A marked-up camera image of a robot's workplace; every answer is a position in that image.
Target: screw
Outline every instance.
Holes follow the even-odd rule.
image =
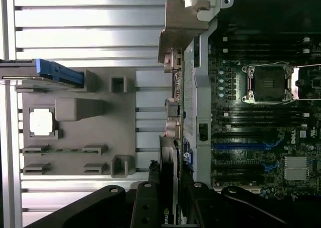
[[[195,186],[196,188],[200,188],[200,187],[202,187],[202,184],[201,184],[201,183],[195,183],[194,186]]]

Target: circuit board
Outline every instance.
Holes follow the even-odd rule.
[[[212,186],[265,198],[320,195],[321,42],[235,35],[228,26],[209,43]]]

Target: blue pcie slot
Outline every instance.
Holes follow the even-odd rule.
[[[229,150],[229,149],[252,149],[252,150],[266,150],[268,149],[264,144],[214,144],[212,148],[216,150]]]
[[[84,85],[84,75],[53,61],[36,59],[36,70],[40,75],[51,76],[54,81],[65,80],[78,86]]]

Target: dell logo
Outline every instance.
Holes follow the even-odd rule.
[[[294,129],[294,130],[291,131],[291,143],[292,144],[296,144],[295,138],[296,138],[296,131]]]

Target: metal bracket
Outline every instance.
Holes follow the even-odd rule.
[[[209,23],[197,18],[199,11],[209,11],[209,1],[197,1],[194,5],[185,7],[185,1],[167,0],[165,29],[159,37],[158,62],[165,63],[166,54],[171,49],[184,51],[193,38],[208,30]]]

